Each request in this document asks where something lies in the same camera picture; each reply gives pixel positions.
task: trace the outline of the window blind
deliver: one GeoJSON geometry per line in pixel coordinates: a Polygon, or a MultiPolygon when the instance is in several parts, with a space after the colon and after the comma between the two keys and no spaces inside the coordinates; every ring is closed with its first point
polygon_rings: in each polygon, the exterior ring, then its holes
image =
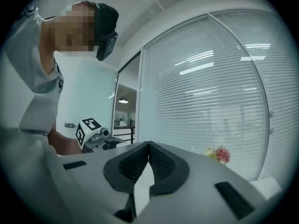
{"type": "Polygon", "coordinates": [[[257,177],[266,137],[261,82],[240,44],[206,16],[186,22],[144,47],[138,141],[203,154],[225,146],[227,165],[257,177]]]}
{"type": "Polygon", "coordinates": [[[283,22],[266,12],[216,15],[246,47],[267,93],[270,136],[262,175],[285,187],[297,164],[299,147],[298,51],[283,22]]]}

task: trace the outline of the person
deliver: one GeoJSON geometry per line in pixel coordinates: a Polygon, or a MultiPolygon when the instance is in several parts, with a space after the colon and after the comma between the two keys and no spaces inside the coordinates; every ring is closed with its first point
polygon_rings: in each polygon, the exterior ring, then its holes
{"type": "Polygon", "coordinates": [[[3,45],[11,65],[34,93],[18,128],[49,143],[59,155],[80,154],[78,141],[56,130],[64,78],[54,52],[93,51],[95,39],[114,31],[118,12],[105,4],[90,1],[67,6],[60,16],[46,20],[37,10],[33,3],[25,7],[3,45]],[[95,15],[99,12],[105,14],[101,14],[100,20],[97,17],[101,23],[97,28],[95,15]]]}

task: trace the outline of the forearm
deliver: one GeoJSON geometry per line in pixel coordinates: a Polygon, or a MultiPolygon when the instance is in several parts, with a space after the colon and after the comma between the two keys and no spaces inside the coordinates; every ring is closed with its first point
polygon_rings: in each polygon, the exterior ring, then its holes
{"type": "Polygon", "coordinates": [[[49,144],[52,145],[59,155],[81,154],[81,148],[76,139],[63,136],[57,131],[48,134],[49,144]]]}

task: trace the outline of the pink flower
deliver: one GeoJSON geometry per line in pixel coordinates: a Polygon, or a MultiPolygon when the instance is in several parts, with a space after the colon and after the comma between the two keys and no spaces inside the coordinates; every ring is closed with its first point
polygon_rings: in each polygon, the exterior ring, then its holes
{"type": "Polygon", "coordinates": [[[219,147],[215,149],[215,155],[219,162],[228,163],[230,160],[230,154],[226,148],[219,147]]]}

